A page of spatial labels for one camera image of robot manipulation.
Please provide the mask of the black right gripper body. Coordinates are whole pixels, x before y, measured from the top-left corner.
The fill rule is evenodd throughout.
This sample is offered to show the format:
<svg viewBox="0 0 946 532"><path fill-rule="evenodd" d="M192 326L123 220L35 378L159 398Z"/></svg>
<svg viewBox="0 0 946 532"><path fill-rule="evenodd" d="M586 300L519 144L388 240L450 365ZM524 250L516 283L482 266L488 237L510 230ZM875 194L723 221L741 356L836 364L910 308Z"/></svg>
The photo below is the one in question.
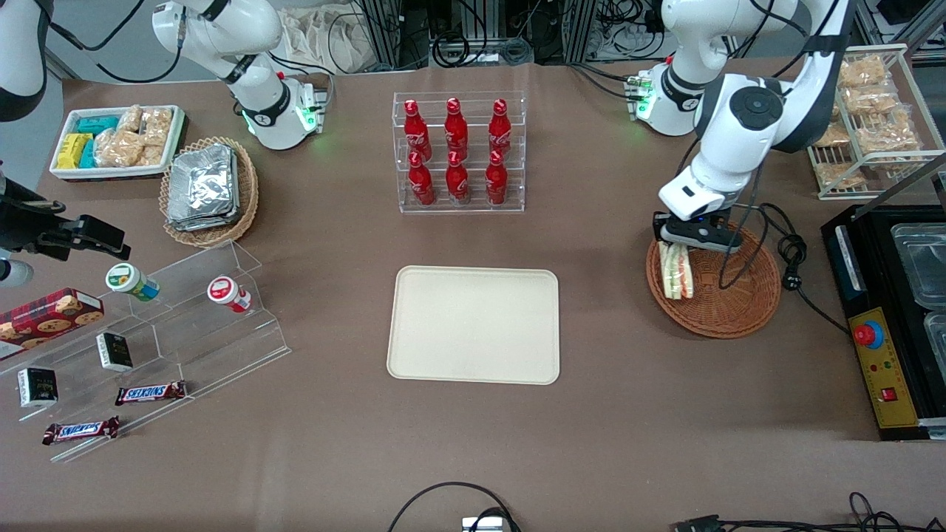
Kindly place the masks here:
<svg viewBox="0 0 946 532"><path fill-rule="evenodd" d="M1 246L11 253L41 253L41 232L47 223L62 222L67 206L1 177Z"/></svg>

